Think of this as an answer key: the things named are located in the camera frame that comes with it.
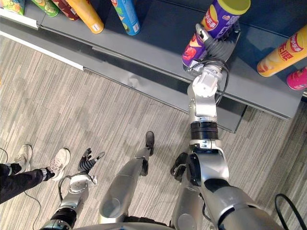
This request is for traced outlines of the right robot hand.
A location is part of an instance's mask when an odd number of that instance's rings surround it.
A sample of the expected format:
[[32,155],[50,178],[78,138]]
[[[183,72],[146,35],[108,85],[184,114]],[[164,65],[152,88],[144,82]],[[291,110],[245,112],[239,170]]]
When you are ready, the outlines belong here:
[[219,39],[212,38],[200,23],[197,23],[195,28],[196,37],[204,45],[204,50],[200,52],[199,57],[194,58],[195,61],[214,58],[227,61],[231,57],[241,34],[239,22],[234,23]]

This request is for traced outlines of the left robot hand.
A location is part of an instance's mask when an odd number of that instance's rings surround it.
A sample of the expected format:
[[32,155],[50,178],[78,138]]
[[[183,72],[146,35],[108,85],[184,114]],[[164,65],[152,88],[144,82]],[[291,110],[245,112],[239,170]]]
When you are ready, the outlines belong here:
[[85,150],[84,154],[82,155],[79,163],[78,163],[78,173],[85,173],[88,174],[90,170],[94,167],[98,160],[104,157],[105,152],[100,152],[99,155],[92,159],[92,150],[88,148]]

